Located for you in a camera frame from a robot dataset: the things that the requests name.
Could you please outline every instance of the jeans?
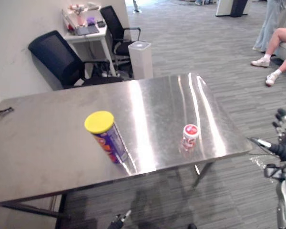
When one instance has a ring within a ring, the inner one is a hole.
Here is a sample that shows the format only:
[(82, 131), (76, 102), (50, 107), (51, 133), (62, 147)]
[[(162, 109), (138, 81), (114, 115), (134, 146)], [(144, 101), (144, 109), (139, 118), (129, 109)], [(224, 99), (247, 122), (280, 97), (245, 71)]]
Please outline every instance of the jeans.
[(285, 9), (285, 1), (286, 0), (268, 0), (266, 18), (253, 46), (254, 48), (261, 49), (262, 52), (266, 51), (271, 36), (278, 27), (279, 14)]

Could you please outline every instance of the mesh chair back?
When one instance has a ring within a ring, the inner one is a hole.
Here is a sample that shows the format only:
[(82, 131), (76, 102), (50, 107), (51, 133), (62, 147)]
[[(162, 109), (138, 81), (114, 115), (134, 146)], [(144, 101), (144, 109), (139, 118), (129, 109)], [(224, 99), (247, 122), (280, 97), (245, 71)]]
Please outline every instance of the mesh chair back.
[(74, 85), (84, 75), (84, 63), (56, 30), (33, 40), (29, 50), (62, 85)]
[(116, 15), (112, 6), (106, 6), (101, 8), (101, 14), (105, 19), (107, 27), (112, 35), (113, 39), (123, 39), (124, 29), (120, 23), (118, 16)]

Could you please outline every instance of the stainless steel table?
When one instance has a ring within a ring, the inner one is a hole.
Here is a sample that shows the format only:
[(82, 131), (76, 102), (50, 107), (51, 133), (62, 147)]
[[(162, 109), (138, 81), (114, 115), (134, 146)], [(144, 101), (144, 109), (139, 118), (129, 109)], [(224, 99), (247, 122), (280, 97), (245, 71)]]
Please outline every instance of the stainless steel table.
[[(212, 162), (251, 150), (206, 83), (194, 73), (0, 103), (0, 109), (9, 106), (15, 110), (0, 117), (0, 206), (5, 207), (17, 208), (17, 202), (24, 200), (206, 162), (200, 179)], [(130, 155), (123, 165), (113, 164), (84, 128), (85, 118), (98, 110), (115, 116)], [(201, 129), (191, 154), (178, 151), (185, 124)]]

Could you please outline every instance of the can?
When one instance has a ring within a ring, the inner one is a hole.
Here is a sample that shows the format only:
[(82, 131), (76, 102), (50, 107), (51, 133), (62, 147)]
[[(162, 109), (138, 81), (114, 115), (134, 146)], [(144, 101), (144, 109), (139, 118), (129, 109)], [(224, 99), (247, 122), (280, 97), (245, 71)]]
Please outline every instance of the can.
[(127, 159), (127, 150), (112, 113), (108, 111), (92, 113), (85, 120), (85, 128), (106, 151), (112, 162), (120, 164)]
[(199, 136), (199, 129), (194, 124), (187, 124), (183, 128), (183, 141), (182, 145), (185, 149), (189, 149), (195, 146), (196, 138)]

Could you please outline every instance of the white bin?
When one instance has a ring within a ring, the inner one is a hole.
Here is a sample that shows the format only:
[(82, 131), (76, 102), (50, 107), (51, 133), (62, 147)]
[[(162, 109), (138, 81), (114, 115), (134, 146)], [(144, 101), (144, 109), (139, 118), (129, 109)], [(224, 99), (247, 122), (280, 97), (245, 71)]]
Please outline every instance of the white bin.
[(137, 41), (128, 46), (135, 80), (153, 77), (153, 61), (151, 44)]

